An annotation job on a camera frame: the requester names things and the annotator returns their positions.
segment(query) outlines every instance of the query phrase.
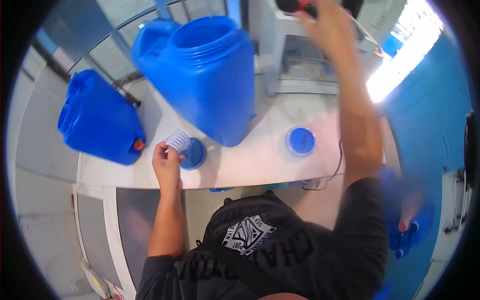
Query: large blue water container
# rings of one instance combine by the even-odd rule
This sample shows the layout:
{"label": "large blue water container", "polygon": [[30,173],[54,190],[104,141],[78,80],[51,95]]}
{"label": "large blue water container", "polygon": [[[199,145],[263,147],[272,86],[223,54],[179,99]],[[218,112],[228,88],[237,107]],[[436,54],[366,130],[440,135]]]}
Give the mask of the large blue water container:
{"label": "large blue water container", "polygon": [[247,134],[255,101],[253,47],[225,16],[180,26],[154,19],[139,32],[138,69],[188,122],[226,146]]}
{"label": "large blue water container", "polygon": [[94,70],[70,80],[58,130],[71,148],[123,165],[138,158],[145,142],[133,105]]}

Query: shirt sleeve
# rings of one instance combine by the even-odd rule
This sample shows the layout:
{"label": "shirt sleeve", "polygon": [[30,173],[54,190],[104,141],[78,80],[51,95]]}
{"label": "shirt sleeve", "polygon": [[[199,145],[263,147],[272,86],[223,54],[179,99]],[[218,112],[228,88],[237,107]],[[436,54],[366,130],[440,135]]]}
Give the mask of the shirt sleeve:
{"label": "shirt sleeve", "polygon": [[177,259],[172,256],[147,257],[135,299],[162,299],[165,294],[167,275],[173,272],[176,261]]}
{"label": "shirt sleeve", "polygon": [[334,228],[343,249],[343,263],[352,276],[352,291],[371,297],[381,288],[388,243],[380,182],[364,178],[351,184],[340,202]]}

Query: white machine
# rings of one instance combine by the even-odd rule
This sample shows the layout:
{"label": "white machine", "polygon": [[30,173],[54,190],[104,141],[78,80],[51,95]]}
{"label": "white machine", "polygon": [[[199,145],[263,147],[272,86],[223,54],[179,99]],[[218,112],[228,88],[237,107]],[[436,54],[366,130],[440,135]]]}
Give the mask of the white machine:
{"label": "white machine", "polygon": [[[275,0],[258,1],[259,55],[267,94],[337,94],[335,69],[311,44],[298,18],[281,11]],[[369,77],[382,64],[383,52],[354,18],[352,22],[357,27],[358,50]]]}

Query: power cord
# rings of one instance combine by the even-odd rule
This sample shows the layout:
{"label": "power cord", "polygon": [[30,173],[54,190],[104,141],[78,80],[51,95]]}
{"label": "power cord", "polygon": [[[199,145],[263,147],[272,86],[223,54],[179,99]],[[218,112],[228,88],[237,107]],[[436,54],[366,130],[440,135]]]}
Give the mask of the power cord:
{"label": "power cord", "polygon": [[338,173],[338,170],[340,169],[340,165],[342,164],[342,158],[343,158],[342,139],[340,139],[340,142],[338,142],[338,148],[340,149],[340,161],[338,162],[338,167],[336,167],[335,173],[333,173],[333,175],[330,176],[330,177],[325,176],[325,177],[318,178],[318,179],[328,178],[327,180],[325,180],[325,186],[322,187],[321,189],[309,189],[309,188],[305,187],[308,183],[305,183],[304,185],[302,185],[302,187],[301,187],[302,189],[304,189],[306,191],[323,191],[324,189],[326,189],[328,182],[330,180],[332,180],[333,177],[344,174],[344,173]]}

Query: forearm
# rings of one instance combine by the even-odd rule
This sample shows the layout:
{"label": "forearm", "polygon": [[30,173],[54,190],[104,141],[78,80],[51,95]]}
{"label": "forearm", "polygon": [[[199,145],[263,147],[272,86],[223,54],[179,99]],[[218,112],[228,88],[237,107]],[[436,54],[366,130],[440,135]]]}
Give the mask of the forearm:
{"label": "forearm", "polygon": [[148,256],[178,257],[185,251],[184,219],[180,192],[163,192],[156,211]]}
{"label": "forearm", "polygon": [[337,66],[340,133],[347,170],[371,173],[382,163],[382,139],[375,106],[365,85],[358,55],[343,57]]}

